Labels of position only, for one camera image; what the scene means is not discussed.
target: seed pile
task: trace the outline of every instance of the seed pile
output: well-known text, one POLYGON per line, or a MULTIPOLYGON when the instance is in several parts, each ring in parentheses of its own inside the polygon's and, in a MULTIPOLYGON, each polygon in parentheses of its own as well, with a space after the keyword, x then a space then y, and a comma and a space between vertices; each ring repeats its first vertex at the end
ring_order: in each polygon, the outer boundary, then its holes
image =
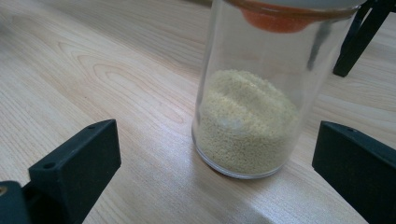
POLYGON ((199 107, 198 148, 235 173, 263 175, 281 166, 296 123, 296 106, 270 82, 247 71, 218 71, 199 107))

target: transparent jar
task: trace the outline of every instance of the transparent jar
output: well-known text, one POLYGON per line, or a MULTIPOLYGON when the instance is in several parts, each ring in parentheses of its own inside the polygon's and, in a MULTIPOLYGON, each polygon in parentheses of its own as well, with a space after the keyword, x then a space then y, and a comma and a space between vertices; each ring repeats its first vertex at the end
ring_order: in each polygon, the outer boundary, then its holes
POLYGON ((287 161, 362 2, 213 1, 192 124, 207 164, 249 179, 287 161))

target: table surface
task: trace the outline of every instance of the table surface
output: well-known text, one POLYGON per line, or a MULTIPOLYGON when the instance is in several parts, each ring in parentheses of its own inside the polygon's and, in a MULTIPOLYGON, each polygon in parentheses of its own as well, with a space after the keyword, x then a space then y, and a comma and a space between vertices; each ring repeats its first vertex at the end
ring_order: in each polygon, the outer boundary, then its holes
POLYGON ((396 147, 396 16, 349 76, 330 75, 290 160, 238 180, 191 140, 210 5, 192 0, 2 0, 0 180, 82 128, 116 119, 122 166, 84 223, 365 223, 311 167, 321 120, 396 147))

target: screw hole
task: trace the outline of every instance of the screw hole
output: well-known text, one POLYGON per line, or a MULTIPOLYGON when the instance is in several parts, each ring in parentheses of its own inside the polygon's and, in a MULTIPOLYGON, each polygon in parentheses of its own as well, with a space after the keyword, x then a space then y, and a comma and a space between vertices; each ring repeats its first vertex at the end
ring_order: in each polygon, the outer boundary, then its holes
POLYGON ((55 166, 55 162, 49 162, 47 164, 44 164, 43 168, 44 169, 50 169, 50 168, 52 168, 54 166, 55 166))
POLYGON ((0 196, 3 196, 7 192, 7 187, 6 186, 0 186, 0 196))

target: jar base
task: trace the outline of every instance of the jar base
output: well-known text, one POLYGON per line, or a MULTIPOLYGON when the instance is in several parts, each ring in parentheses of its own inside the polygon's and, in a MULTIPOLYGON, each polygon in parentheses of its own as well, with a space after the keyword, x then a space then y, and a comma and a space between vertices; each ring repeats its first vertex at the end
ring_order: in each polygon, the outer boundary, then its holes
POLYGON ((225 169, 225 168, 217 165, 215 162, 210 160, 205 155, 205 153, 196 144, 195 135, 194 135, 194 131, 193 130, 192 130, 192 141, 194 142, 196 151, 201 156, 201 158, 204 160, 204 162, 206 162, 207 165, 209 165, 211 168, 213 168, 214 170, 218 171, 219 173, 221 173, 223 175, 227 175, 227 176, 233 177, 233 178, 237 178, 237 179, 260 179, 260 178, 264 178, 264 177, 266 177, 268 175, 273 175, 278 170, 280 170, 280 168, 282 168, 282 166, 283 166, 283 164, 281 164, 280 166, 276 167, 275 169, 271 170, 270 172, 266 172, 264 174, 258 174, 258 175, 247 175, 247 174, 241 174, 241 173, 233 172, 233 171, 230 171, 228 169, 225 169))

